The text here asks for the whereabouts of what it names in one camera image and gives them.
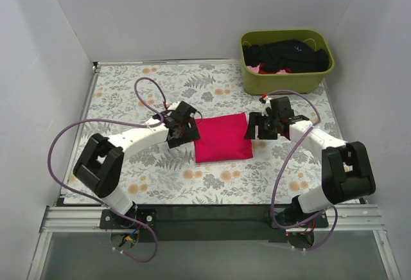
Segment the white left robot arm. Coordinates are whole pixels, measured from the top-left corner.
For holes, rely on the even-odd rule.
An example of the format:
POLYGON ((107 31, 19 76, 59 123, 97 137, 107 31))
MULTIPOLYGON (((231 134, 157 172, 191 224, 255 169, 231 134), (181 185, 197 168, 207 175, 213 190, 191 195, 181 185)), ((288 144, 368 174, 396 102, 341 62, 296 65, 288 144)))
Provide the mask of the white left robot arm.
POLYGON ((179 101, 153 115, 142 127, 119 134, 92 135, 74 169, 74 176, 106 206, 116 210, 114 220, 124 229, 137 220, 136 205, 120 189, 123 163, 146 148, 167 143, 169 148, 194 142, 200 134, 194 116, 197 109, 179 101))

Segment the magenta t shirt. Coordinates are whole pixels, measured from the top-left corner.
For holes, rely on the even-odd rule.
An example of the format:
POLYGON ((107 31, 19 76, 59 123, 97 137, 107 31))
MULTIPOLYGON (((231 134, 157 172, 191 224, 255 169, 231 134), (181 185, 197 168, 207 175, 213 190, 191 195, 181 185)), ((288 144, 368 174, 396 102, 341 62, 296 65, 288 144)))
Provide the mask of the magenta t shirt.
POLYGON ((200 139, 194 142, 197 163, 253 158, 252 142, 245 139, 245 113, 196 120, 200 139))

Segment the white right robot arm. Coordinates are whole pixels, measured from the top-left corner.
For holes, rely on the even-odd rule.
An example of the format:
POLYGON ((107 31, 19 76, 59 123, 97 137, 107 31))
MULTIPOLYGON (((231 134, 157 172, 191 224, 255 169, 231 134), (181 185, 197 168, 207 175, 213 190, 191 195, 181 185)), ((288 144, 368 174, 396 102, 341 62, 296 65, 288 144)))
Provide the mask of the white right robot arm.
POLYGON ((280 228, 305 227, 336 204, 359 199, 376 191, 376 183, 365 145, 348 143, 315 127, 309 118, 297 115, 288 97, 260 98, 262 111, 249 114, 247 139, 276 140, 285 137, 320 161, 321 184, 292 198, 281 212, 272 207, 272 223, 280 228))

